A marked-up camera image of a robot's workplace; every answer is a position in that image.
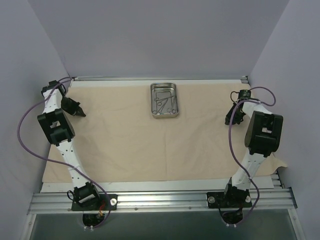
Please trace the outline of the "beige cloth wrap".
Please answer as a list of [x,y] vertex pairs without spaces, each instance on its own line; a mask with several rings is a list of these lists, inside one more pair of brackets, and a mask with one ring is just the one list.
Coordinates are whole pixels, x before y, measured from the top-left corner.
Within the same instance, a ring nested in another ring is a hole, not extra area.
[[154,118],[149,85],[71,87],[86,117],[70,116],[74,145],[99,183],[230,178],[246,148],[249,124],[225,125],[232,91],[243,83],[179,84],[179,114]]

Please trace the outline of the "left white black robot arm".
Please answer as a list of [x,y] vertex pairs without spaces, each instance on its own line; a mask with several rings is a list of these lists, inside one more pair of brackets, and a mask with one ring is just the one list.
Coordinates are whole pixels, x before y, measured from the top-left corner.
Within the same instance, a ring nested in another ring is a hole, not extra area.
[[80,103],[67,97],[66,90],[59,81],[53,80],[42,88],[42,96],[46,100],[42,114],[37,120],[51,145],[56,146],[68,167],[73,190],[72,201],[80,207],[95,210],[100,206],[101,197],[96,186],[87,179],[86,172],[77,154],[73,139],[75,130],[66,114],[85,117]]

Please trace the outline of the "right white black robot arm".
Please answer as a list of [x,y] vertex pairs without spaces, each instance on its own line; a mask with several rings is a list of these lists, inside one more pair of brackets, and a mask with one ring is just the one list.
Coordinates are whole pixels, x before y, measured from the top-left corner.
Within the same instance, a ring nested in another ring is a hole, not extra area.
[[259,167],[279,148],[284,122],[282,115],[268,111],[262,101],[252,98],[250,89],[241,89],[237,94],[224,124],[229,128],[239,125],[244,116],[248,116],[250,122],[244,137],[245,155],[242,162],[235,161],[239,168],[222,193],[223,203],[230,207],[249,197],[249,189]]

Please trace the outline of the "steel instrument tray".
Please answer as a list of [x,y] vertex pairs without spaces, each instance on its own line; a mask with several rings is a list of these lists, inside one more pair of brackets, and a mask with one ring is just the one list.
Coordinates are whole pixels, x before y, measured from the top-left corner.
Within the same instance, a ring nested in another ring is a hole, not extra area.
[[155,119],[176,118],[180,111],[177,85],[173,82],[152,83],[150,105]]

